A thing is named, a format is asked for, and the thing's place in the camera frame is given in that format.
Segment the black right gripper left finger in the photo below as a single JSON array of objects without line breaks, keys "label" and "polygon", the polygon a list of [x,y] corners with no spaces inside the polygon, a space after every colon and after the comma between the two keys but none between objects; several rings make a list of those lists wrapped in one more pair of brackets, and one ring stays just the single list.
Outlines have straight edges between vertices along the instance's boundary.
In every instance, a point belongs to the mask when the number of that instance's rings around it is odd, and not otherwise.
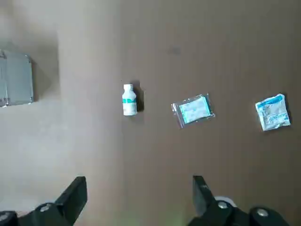
[{"label": "black right gripper left finger", "polygon": [[18,216],[15,211],[1,211],[0,224],[2,226],[72,226],[86,203],[86,177],[79,176],[55,202],[43,203],[22,216]]}]

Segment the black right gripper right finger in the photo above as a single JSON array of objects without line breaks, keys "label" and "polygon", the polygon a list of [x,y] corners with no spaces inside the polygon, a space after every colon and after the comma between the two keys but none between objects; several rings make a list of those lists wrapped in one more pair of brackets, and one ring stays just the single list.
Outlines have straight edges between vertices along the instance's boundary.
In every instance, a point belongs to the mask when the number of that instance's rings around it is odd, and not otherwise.
[{"label": "black right gripper right finger", "polygon": [[244,212],[229,198],[217,199],[202,176],[193,176],[193,202],[197,216],[190,226],[287,226],[275,210],[255,206]]}]

